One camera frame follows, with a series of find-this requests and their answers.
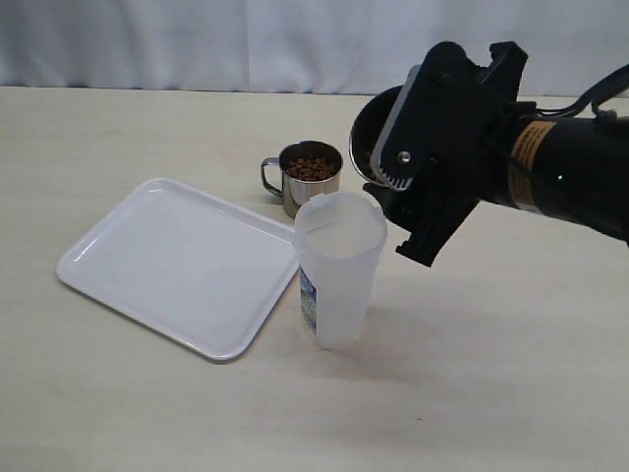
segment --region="blue label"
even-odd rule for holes
[[[316,334],[316,288],[299,267],[300,287],[302,291],[302,316],[306,325]]]

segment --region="orange label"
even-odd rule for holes
[[[551,121],[532,121],[529,123],[513,145],[511,155],[531,170],[540,144],[555,124]],[[533,198],[531,179],[514,165],[509,165],[507,179],[513,202],[520,209],[539,212]]]

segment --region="metal screw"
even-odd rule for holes
[[[408,164],[411,161],[411,154],[407,150],[400,150],[397,154],[397,160],[403,164]]]

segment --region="mug handle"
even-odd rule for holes
[[[268,180],[266,180],[265,168],[269,165],[279,166],[279,157],[268,157],[262,161],[262,164],[259,167],[259,176],[262,179],[262,185],[264,186],[266,190],[268,190],[275,197],[279,197],[281,199],[282,191],[273,187],[271,184],[268,183]]]

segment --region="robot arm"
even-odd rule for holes
[[[350,152],[364,190],[410,233],[397,252],[431,266],[480,201],[629,238],[629,121],[600,105],[629,88],[629,66],[573,105],[517,101],[527,54],[514,42],[474,64],[452,42],[356,118]],[[577,118],[589,104],[595,118]]]

